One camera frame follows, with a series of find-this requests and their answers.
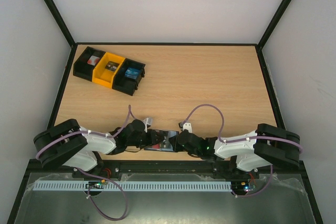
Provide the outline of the blue leather card holder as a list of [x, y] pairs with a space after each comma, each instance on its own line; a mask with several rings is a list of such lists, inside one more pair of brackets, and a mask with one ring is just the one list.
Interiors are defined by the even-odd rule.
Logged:
[[152, 143], [144, 148], [145, 151], [174, 152], [169, 139], [177, 136], [178, 131], [149, 130], [148, 133]]

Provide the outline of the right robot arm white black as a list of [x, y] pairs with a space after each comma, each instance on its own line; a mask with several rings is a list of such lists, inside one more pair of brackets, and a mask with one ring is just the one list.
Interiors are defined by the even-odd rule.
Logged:
[[257, 129], [233, 137], [201, 138], [188, 130], [169, 138], [175, 152], [205, 161], [236, 157], [229, 164], [229, 172], [239, 178], [256, 168], [271, 166], [296, 169], [302, 153], [300, 136], [269, 124], [258, 124]]

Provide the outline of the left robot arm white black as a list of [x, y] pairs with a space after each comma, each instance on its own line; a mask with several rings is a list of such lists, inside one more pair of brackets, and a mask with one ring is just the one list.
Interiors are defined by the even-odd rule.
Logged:
[[164, 143], [169, 131], [153, 130], [150, 122], [150, 118], [134, 119], [112, 132], [101, 133], [69, 119], [34, 137], [36, 159], [45, 169], [68, 166], [90, 171], [98, 165], [98, 153], [117, 155], [128, 147], [144, 149]]

